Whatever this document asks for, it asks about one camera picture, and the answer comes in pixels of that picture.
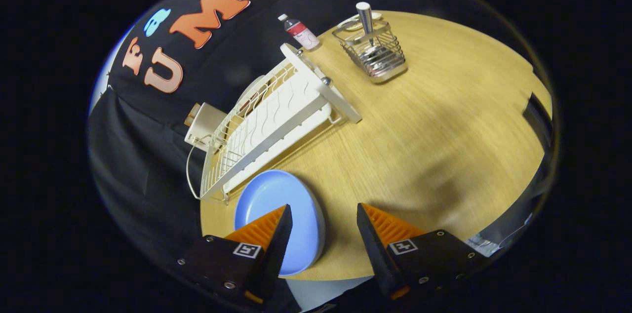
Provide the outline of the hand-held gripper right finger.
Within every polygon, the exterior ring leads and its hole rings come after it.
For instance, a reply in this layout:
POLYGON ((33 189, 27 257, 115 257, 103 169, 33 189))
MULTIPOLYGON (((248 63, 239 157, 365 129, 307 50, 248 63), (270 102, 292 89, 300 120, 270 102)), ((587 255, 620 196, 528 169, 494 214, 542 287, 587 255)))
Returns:
POLYGON ((356 212, 380 291, 391 300, 456 288, 487 267, 487 257, 447 230, 425 232, 368 203, 356 212))

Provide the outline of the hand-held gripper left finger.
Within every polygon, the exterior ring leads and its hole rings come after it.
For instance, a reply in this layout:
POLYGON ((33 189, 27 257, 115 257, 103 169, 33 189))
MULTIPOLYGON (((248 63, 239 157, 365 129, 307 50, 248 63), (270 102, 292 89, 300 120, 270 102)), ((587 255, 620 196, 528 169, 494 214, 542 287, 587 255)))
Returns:
POLYGON ((221 238, 205 235, 177 259, 187 283, 230 307, 264 307, 275 285, 293 228, 285 204, 221 238))

